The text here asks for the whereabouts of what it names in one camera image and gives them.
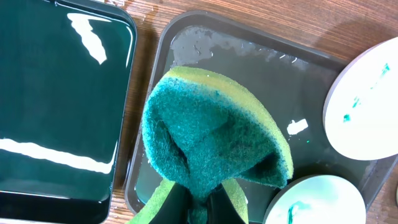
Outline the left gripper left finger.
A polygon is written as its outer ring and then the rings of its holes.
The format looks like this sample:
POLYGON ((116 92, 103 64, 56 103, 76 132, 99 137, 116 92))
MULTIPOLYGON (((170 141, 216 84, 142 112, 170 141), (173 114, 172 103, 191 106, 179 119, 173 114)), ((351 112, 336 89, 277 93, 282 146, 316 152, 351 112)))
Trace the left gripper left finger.
POLYGON ((191 200, 189 190, 175 184, 149 224, 187 224, 191 200))

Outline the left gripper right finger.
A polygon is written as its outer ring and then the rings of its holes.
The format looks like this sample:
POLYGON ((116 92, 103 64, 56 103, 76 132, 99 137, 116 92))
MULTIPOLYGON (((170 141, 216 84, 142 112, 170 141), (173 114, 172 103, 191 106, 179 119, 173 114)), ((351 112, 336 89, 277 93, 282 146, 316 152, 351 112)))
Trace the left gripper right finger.
POLYGON ((237 213, 222 184, 211 191, 206 207, 207 224, 244 224, 244 220, 237 213))

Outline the green and yellow sponge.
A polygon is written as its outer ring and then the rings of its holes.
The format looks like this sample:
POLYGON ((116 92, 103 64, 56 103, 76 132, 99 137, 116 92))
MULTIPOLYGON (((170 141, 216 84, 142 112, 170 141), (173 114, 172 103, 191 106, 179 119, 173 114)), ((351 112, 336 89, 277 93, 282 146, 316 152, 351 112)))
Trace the green and yellow sponge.
POLYGON ((201 68, 176 66, 159 80, 144 107, 142 141, 162 181, 133 223, 149 223, 175 184, 192 196, 188 223, 207 223, 206 201, 219 184, 247 223, 238 180, 282 189, 294 173, 289 144, 263 104, 201 68))

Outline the white plate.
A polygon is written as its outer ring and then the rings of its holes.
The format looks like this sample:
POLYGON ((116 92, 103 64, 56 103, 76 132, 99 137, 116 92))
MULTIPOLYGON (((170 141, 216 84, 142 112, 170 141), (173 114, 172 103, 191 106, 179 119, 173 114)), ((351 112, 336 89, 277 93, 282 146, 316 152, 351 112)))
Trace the white plate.
POLYGON ((323 125, 341 155, 371 161, 397 155, 397 38, 371 47, 333 82, 323 125))
POLYGON ((309 175, 291 182, 269 204, 264 224, 365 224, 359 190, 335 175, 309 175))

